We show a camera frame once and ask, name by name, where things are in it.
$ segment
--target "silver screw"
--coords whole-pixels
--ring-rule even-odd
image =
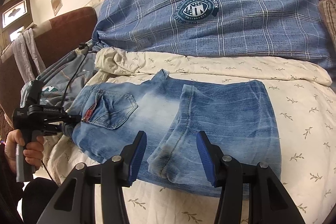
[[[231,156],[229,156],[229,155],[224,155],[224,156],[222,157],[222,160],[224,160],[224,161],[231,161],[232,158],[231,158]]]
[[[85,167],[85,164],[82,163],[82,162],[80,162],[79,164],[76,164],[76,166],[75,166],[75,168],[76,168],[77,170],[82,170],[84,167]]]
[[[116,161],[120,161],[121,160],[121,156],[120,155],[115,155],[112,157],[112,161],[116,162]]]
[[[260,165],[261,168],[267,168],[267,167],[268,167],[268,163],[267,163],[267,162],[264,162],[264,161],[261,161],[261,162],[259,163],[259,165]]]

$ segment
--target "bed sheet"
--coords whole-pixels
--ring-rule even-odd
[[[268,91],[277,120],[281,155],[281,182],[306,224],[322,223],[336,202],[336,95],[331,79],[318,65],[280,57],[204,58],[164,52],[125,52],[105,48],[96,57],[98,73],[88,85],[102,82],[140,84],[160,69],[170,77],[217,84],[258,79]],[[48,170],[61,183],[79,162],[97,164],[71,139],[46,138]],[[124,188],[131,223],[213,223],[218,199],[196,196],[143,181]],[[96,219],[102,223],[100,191],[96,192]],[[241,223],[247,223],[248,201]]]

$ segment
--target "human hand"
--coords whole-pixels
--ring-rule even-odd
[[[40,168],[43,158],[44,138],[43,136],[37,136],[36,140],[37,142],[30,142],[26,145],[26,149],[23,150],[23,155],[26,157],[26,162],[30,165],[34,165],[37,170]],[[13,173],[16,173],[15,150],[17,143],[21,146],[25,145],[22,133],[18,129],[8,133],[5,143],[5,156]]]

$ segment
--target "black cable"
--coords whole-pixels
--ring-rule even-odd
[[[84,62],[84,60],[85,60],[85,58],[86,58],[86,56],[87,56],[87,54],[89,53],[89,46],[88,46],[87,44],[85,44],[85,47],[87,47],[87,52],[84,54],[84,58],[83,58],[82,62],[79,64],[79,66],[78,66],[76,72],[73,74],[73,76],[72,76],[71,79],[69,80],[69,82],[68,82],[68,84],[67,84],[67,86],[66,86],[66,88],[65,88],[65,91],[64,91],[64,93],[63,93],[62,100],[61,100],[61,105],[60,105],[60,106],[63,106],[64,101],[65,101],[65,96],[66,96],[66,94],[67,94],[68,87],[70,86],[70,83],[72,82],[72,80],[75,78],[75,76],[76,76],[76,74],[77,74],[79,68],[81,67],[81,65],[83,64],[83,62]]]
[[[43,162],[43,160],[41,160],[41,163],[42,163],[42,165],[43,165],[44,169],[47,171],[47,173],[48,173],[48,175],[49,175],[50,179],[51,179],[53,182],[55,182],[55,181],[53,180],[53,178],[51,177],[51,175],[50,175],[50,173],[49,173],[49,171],[48,171],[47,167],[44,165],[44,162]]]

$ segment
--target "glass pane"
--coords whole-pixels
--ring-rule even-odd
[[[2,14],[2,27],[8,26],[25,13],[27,13],[27,3],[23,0]]]
[[[20,27],[19,29],[17,29],[16,31],[12,32],[9,37],[10,40],[13,42],[15,39],[17,39],[19,37],[19,35],[23,32],[24,27]]]

